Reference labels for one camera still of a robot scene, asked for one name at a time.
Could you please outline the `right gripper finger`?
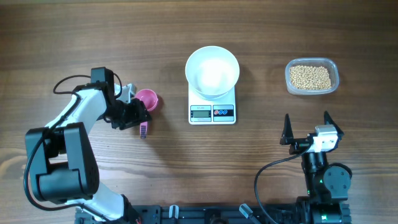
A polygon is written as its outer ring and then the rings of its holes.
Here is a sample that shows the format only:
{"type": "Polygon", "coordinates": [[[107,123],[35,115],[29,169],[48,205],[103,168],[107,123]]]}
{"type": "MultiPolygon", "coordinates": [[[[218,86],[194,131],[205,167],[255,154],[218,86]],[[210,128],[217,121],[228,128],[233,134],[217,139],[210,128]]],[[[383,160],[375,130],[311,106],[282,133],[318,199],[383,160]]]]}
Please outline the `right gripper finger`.
{"type": "Polygon", "coordinates": [[[288,114],[286,114],[284,118],[284,128],[280,138],[280,145],[289,145],[293,143],[294,143],[294,135],[292,131],[290,117],[288,114]]]}
{"type": "Polygon", "coordinates": [[[330,124],[333,125],[336,129],[337,132],[337,136],[338,136],[338,140],[342,140],[342,137],[344,136],[344,132],[340,129],[340,127],[333,121],[333,119],[331,118],[329,112],[325,111],[323,114],[323,118],[324,118],[324,123],[325,124],[330,124]]]}

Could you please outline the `pink plastic scoop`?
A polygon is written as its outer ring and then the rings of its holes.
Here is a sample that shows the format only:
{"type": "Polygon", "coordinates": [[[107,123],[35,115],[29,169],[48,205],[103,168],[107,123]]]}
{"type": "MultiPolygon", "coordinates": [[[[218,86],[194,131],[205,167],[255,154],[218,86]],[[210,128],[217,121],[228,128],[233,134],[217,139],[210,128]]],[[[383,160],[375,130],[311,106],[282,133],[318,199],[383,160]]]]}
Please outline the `pink plastic scoop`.
{"type": "MultiPolygon", "coordinates": [[[[155,110],[158,104],[157,94],[150,89],[143,89],[136,93],[136,98],[144,103],[148,112],[155,110]]],[[[147,137],[148,122],[142,122],[140,124],[140,138],[145,139],[147,137]]]]}

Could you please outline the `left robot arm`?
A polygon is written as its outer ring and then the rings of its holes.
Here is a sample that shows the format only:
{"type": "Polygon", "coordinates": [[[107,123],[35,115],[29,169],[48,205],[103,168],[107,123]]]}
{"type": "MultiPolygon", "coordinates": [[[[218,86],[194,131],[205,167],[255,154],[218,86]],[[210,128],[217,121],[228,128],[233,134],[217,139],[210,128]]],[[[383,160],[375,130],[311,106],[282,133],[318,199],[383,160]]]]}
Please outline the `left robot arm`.
{"type": "Polygon", "coordinates": [[[142,223],[127,197],[100,181],[88,135],[99,120],[125,130],[152,118],[136,86],[123,85],[112,70],[92,68],[88,78],[68,92],[69,104],[53,121],[26,133],[25,195],[43,211],[75,208],[75,223],[142,223]]]}

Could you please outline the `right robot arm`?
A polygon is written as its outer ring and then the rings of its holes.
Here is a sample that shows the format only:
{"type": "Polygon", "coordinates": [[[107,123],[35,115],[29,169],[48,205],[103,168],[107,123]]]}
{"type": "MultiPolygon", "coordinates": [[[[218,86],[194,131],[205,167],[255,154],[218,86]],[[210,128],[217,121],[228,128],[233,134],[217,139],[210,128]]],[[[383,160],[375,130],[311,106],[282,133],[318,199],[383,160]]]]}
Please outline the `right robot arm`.
{"type": "Polygon", "coordinates": [[[327,154],[338,148],[344,132],[324,112],[324,124],[305,138],[295,138],[289,115],[285,115],[280,144],[290,146],[289,154],[300,156],[307,186],[307,196],[298,197],[299,223],[351,223],[348,190],[353,173],[342,163],[329,163],[327,154]]]}

